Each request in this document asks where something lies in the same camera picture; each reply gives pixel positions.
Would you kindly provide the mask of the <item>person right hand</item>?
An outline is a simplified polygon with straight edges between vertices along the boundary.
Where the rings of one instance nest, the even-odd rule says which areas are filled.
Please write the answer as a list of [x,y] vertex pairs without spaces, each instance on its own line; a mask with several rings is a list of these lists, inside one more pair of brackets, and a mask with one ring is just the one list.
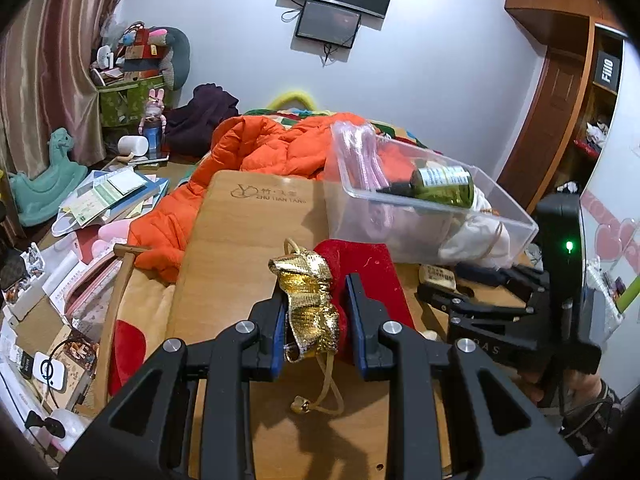
[[[540,373],[519,370],[513,378],[515,385],[536,405],[544,398],[544,390],[537,386],[540,376]],[[587,375],[577,370],[564,372],[564,384],[576,405],[596,400],[602,390],[602,379],[599,374]]]

